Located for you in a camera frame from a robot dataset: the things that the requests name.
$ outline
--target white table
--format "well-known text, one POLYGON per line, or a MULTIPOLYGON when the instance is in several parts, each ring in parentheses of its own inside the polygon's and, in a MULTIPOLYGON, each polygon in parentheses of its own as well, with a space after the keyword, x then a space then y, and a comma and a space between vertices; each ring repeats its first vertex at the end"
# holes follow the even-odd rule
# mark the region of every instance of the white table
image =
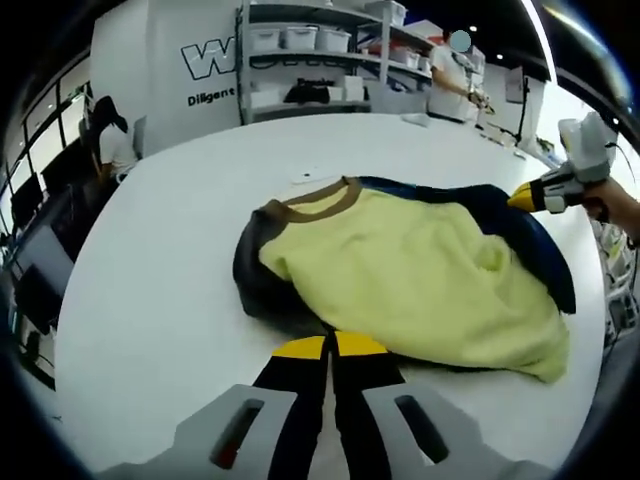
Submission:
MULTIPOLYGON (((469 128, 433 121, 423 129, 372 114, 252 125, 143 160, 89 235, 59 323, 60 409, 72 447, 89 468, 159 454, 180 422, 231 385, 251 384, 285 341, 244 315, 231 265, 252 210, 274 196, 316 189, 291 183, 313 166, 434 187, 492 183, 506 191, 546 169, 469 128)), ((511 372, 419 368, 405 376, 429 382, 476 418, 485 441, 503 455, 558 467, 584 424, 599 376, 603 280, 582 209, 537 218, 575 282, 578 313, 566 318, 568 374, 554 385, 511 372)), ((328 478, 317 469, 314 475, 328 478)))

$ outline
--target glass wall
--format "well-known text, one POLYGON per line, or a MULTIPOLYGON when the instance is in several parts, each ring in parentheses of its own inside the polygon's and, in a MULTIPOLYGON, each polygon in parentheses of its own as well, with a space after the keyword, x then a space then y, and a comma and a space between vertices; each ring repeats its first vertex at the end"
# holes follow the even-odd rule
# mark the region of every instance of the glass wall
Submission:
POLYGON ((0 231, 11 233, 11 191, 36 173, 46 189, 42 171, 70 143, 80 136, 78 125, 84 113, 81 88, 89 82, 89 57, 69 65, 63 75, 27 112, 20 128, 5 139, 4 158, 8 180, 0 186, 0 231))

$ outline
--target shelf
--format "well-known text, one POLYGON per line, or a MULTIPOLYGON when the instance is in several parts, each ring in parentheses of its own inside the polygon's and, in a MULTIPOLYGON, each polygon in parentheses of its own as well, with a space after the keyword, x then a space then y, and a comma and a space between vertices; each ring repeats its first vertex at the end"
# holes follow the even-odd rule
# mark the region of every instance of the shelf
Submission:
MULTIPOLYGON (((371 55, 363 55, 360 53, 338 53, 338 52, 321 52, 318 50, 273 50, 270 52, 256 52, 249 56, 251 64, 257 61, 274 61, 286 58, 298 58, 300 60, 334 60, 354 63, 367 63, 380 66, 382 61, 378 57, 371 55)), ((389 61, 389 69, 401 73, 417 77, 427 82, 431 81, 431 74, 409 68, 407 65, 399 62, 389 61)))
MULTIPOLYGON (((251 5, 251 23, 318 23, 348 28, 382 28, 382 19, 363 12, 339 7, 302 4, 260 4, 251 5)), ((409 47, 429 52, 435 46, 426 38, 408 31, 404 27, 391 26, 391 38, 409 47)))
POLYGON ((331 103, 306 103, 304 105, 280 104, 269 107, 256 108, 253 110, 254 116, 269 115, 280 112, 302 112, 302 111, 322 111, 322 110, 341 110, 343 108, 371 108, 369 102, 353 101, 353 102, 331 102, 331 103))

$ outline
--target person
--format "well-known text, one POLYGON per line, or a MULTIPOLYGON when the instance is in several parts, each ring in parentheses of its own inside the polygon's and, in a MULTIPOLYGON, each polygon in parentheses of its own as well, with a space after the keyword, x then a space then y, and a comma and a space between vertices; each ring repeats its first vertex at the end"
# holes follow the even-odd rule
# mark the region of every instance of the person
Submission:
MULTIPOLYGON (((640 203, 618 182, 610 178, 605 183, 590 188, 585 198, 601 200, 609 211, 609 221, 624 230, 634 243, 640 242, 640 203)), ((602 207, 590 203, 585 204, 585 209, 594 219, 602 213, 602 207)))
POLYGON ((102 97, 93 107, 90 136, 101 183, 126 176, 138 158, 127 133, 129 125, 118 114, 113 99, 102 97))
POLYGON ((431 51, 431 76, 433 85, 428 113, 434 118, 444 118, 463 123, 469 110, 469 102, 481 106, 483 98, 469 86, 465 67, 451 48, 451 30, 442 34, 444 44, 431 51))

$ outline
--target computer monitor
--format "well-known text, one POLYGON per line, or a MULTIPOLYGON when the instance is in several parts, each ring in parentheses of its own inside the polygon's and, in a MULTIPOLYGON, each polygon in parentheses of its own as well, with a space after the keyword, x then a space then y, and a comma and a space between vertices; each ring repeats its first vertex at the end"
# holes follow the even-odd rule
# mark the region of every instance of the computer monitor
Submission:
POLYGON ((64 192, 69 185, 96 175, 89 150, 80 139, 75 140, 42 171, 42 178, 51 196, 64 192))
POLYGON ((14 228, 26 227, 38 211, 44 197, 36 174, 31 175, 11 197, 14 228))
POLYGON ((522 105, 525 95, 524 69, 518 67, 510 70, 506 75, 507 103, 522 105))

